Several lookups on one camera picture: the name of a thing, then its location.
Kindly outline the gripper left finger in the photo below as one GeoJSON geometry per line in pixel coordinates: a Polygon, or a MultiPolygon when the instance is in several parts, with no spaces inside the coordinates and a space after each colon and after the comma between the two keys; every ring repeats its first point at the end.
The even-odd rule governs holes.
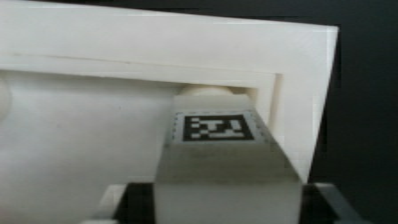
{"type": "Polygon", "coordinates": [[[95,214],[82,224],[157,224],[151,183],[109,186],[95,214]]]}

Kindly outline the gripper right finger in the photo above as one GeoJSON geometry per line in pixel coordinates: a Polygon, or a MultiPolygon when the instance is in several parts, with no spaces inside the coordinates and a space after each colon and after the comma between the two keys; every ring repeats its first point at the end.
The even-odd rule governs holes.
{"type": "Polygon", "coordinates": [[[299,224],[373,224],[333,183],[304,185],[299,224]]]}

